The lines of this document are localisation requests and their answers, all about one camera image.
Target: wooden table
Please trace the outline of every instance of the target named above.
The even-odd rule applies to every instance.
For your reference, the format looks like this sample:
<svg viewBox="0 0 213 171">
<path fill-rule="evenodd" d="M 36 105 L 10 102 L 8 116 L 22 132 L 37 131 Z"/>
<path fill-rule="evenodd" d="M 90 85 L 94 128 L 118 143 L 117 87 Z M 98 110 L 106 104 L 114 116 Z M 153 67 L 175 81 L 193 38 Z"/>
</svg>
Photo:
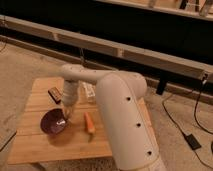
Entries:
<svg viewBox="0 0 213 171">
<path fill-rule="evenodd" d="M 19 124 L 17 135 L 8 158 L 8 164 L 38 163 L 56 160 L 71 160 L 112 156 L 107 137 L 95 102 L 89 103 L 82 86 L 79 87 L 79 100 L 69 124 L 56 136 L 48 136 L 40 129 L 43 115 L 59 108 L 48 95 L 48 89 L 57 87 L 62 91 L 63 79 L 60 77 L 36 79 L 25 111 Z M 140 101 L 146 113 L 147 123 L 151 122 L 143 99 Z M 85 132 L 83 114 L 89 112 L 93 118 L 96 134 L 92 142 Z"/>
</svg>

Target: wire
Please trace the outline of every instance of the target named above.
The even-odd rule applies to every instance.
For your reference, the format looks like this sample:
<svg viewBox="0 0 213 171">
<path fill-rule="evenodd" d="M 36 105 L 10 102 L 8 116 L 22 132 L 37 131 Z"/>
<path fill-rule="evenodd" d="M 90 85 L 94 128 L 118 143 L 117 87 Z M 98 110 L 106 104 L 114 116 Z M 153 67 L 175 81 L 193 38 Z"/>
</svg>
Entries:
<svg viewBox="0 0 213 171">
<path fill-rule="evenodd" d="M 172 96 L 173 96 L 173 94 L 171 94 L 169 97 L 167 97 L 166 99 L 164 99 L 164 100 L 162 101 L 162 105 L 163 105 L 163 108 L 164 108 L 166 114 L 167 114 L 168 117 L 170 118 L 170 120 L 175 124 L 175 126 L 179 129 L 179 131 L 181 132 L 181 134 L 185 137 L 186 134 L 183 132 L 183 130 L 181 129 L 181 127 L 179 126 L 179 124 L 178 124 L 178 123 L 173 119 L 173 117 L 170 115 L 170 113 L 169 113 L 169 111 L 168 111 L 168 109 L 166 108 L 166 105 L 165 105 L 165 102 L 166 102 L 167 100 L 169 100 L 170 98 L 172 98 Z"/>
<path fill-rule="evenodd" d="M 17 131 L 15 131 L 10 137 L 9 139 L 5 142 L 5 144 L 0 148 L 0 152 L 2 152 L 5 147 L 9 144 L 9 142 L 13 139 L 13 137 L 17 134 Z"/>
<path fill-rule="evenodd" d="M 199 93 L 199 96 L 198 96 L 198 98 L 197 98 L 197 102 L 196 102 L 195 109 L 197 108 L 197 104 L 198 104 L 198 101 L 199 101 L 199 99 L 200 99 L 200 96 L 201 96 L 201 92 L 202 92 L 202 90 L 203 90 L 203 87 L 204 87 L 204 86 L 202 86 L 202 89 L 200 89 L 200 93 Z M 181 94 L 182 94 L 182 95 L 183 95 L 183 94 L 187 95 L 187 94 L 191 94 L 193 91 L 194 91 L 194 90 L 192 90 L 192 91 L 190 91 L 190 92 L 187 92 L 187 93 L 177 93 L 177 94 L 179 94 L 179 95 L 181 95 Z M 182 130 L 182 128 L 179 126 L 179 124 L 178 124 L 178 123 L 173 119 L 173 117 L 170 115 L 170 113 L 169 113 L 169 111 L 168 111 L 168 109 L 166 108 L 166 105 L 165 105 L 165 102 L 166 102 L 167 100 L 169 100 L 170 98 L 172 98 L 173 95 L 174 95 L 174 94 L 171 94 L 169 97 L 167 97 L 166 99 L 164 99 L 164 100 L 162 101 L 162 106 L 163 106 L 163 108 L 164 108 L 166 114 L 167 114 L 168 117 L 170 118 L 170 120 L 175 124 L 175 126 L 178 128 L 178 130 L 181 132 L 182 136 L 184 137 L 184 140 L 186 141 L 186 139 L 185 139 L 186 134 L 184 133 L 184 131 Z M 196 152 L 195 150 L 193 150 L 193 151 L 194 151 L 195 155 L 197 156 L 197 158 L 198 158 L 198 160 L 200 161 L 201 164 L 203 164 L 204 166 L 206 166 L 206 167 L 208 167 L 208 168 L 210 168 L 210 169 L 213 169 L 213 167 L 211 167 L 210 165 L 206 164 L 205 162 L 203 162 L 203 161 L 201 160 L 201 158 L 199 157 L 199 155 L 197 154 L 197 152 Z"/>
<path fill-rule="evenodd" d="M 193 150 L 195 155 L 197 156 L 198 160 L 206 167 L 210 168 L 213 170 L 213 167 L 211 167 L 210 165 L 206 164 L 204 161 L 201 160 L 201 158 L 199 157 L 199 155 L 197 154 L 197 152 L 195 150 Z"/>
<path fill-rule="evenodd" d="M 193 92 L 194 92 L 194 89 L 191 90 L 190 92 L 187 92 L 187 93 L 176 93 L 176 94 L 178 94 L 178 95 L 189 95 L 189 94 L 191 94 L 191 93 L 193 93 Z M 184 131 L 181 129 L 181 127 L 179 126 L 179 124 L 172 118 L 172 116 L 170 115 L 170 113 L 169 113 L 169 111 L 168 111 L 168 109 L 166 108 L 166 105 L 165 105 L 166 101 L 168 101 L 170 98 L 172 98 L 173 95 L 174 95 L 174 94 L 171 94 L 169 97 L 167 97 L 166 99 L 164 99 L 164 100 L 162 101 L 162 106 L 163 106 L 163 108 L 164 108 L 166 114 L 167 114 L 168 117 L 170 118 L 170 120 L 175 124 L 175 126 L 179 129 L 179 131 L 181 132 L 181 134 L 185 137 L 186 134 L 185 134 Z"/>
<path fill-rule="evenodd" d="M 204 86 L 205 84 L 202 84 L 201 85 L 201 88 L 200 88 L 200 91 L 199 91 L 199 94 L 198 94 L 198 97 L 197 97 L 197 100 L 196 100 L 196 104 L 195 104 L 195 108 L 194 108 L 194 118 L 195 118 L 195 121 L 197 123 L 197 125 L 205 132 L 209 133 L 209 134 L 212 134 L 213 135 L 213 132 L 209 131 L 208 129 L 206 129 L 203 125 L 200 124 L 198 118 L 197 118 L 197 107 L 198 107 L 198 104 L 199 104 L 199 101 L 200 101 L 200 97 L 201 97 L 201 94 L 202 94 L 202 91 L 204 89 Z"/>
</svg>

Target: floor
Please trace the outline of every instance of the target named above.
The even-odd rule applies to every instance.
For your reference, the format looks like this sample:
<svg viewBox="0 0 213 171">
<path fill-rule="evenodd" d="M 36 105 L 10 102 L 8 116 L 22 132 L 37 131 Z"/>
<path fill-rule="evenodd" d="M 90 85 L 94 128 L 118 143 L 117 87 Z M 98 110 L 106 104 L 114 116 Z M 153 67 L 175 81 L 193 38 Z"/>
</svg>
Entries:
<svg viewBox="0 0 213 171">
<path fill-rule="evenodd" d="M 58 76 L 59 68 L 64 63 L 9 44 L 0 53 L 0 147 L 17 128 L 33 80 L 38 77 Z M 145 97 L 160 153 L 168 171 L 211 170 L 199 162 L 193 151 L 183 140 L 180 132 L 166 115 L 161 103 L 169 95 L 170 93 L 165 92 L 163 96 L 159 96 L 155 94 L 155 89 L 148 88 Z M 213 98 L 211 99 L 211 105 L 200 103 L 198 107 L 199 119 L 202 124 L 211 130 L 213 130 L 212 104 Z M 205 163 L 211 164 L 213 167 L 213 155 L 210 150 L 213 136 L 197 127 L 193 119 L 195 101 L 175 95 L 168 100 L 166 105 L 185 133 L 193 133 L 196 136 L 202 145 L 202 148 L 197 150 L 198 155 Z M 12 143 L 0 153 L 0 170 L 36 170 L 29 164 L 7 165 L 7 156 L 11 145 Z M 47 170 L 54 171 L 117 170 L 112 158 L 58 161 L 43 163 L 43 165 Z"/>
</svg>

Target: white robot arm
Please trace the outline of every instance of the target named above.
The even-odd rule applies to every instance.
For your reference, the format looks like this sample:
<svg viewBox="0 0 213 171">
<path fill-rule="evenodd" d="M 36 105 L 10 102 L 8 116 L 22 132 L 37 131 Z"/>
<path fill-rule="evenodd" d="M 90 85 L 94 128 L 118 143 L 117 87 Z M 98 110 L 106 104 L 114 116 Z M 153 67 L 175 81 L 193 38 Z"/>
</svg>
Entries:
<svg viewBox="0 0 213 171">
<path fill-rule="evenodd" d="M 62 103 L 77 101 L 77 82 L 96 85 L 96 102 L 116 165 L 121 170 L 165 171 L 158 145 L 137 101 L 147 84 L 138 73 L 90 70 L 81 65 L 62 67 Z"/>
</svg>

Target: carrot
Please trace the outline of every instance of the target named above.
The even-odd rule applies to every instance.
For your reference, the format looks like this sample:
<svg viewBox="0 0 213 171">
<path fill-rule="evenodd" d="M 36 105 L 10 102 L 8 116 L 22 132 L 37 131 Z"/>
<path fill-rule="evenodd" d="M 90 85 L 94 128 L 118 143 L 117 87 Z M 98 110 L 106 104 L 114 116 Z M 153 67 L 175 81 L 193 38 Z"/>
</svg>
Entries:
<svg viewBox="0 0 213 171">
<path fill-rule="evenodd" d="M 95 133 L 95 125 L 94 125 L 92 118 L 90 117 L 89 113 L 85 112 L 84 118 L 85 118 L 85 121 L 86 121 L 87 132 L 89 134 L 94 134 Z"/>
</svg>

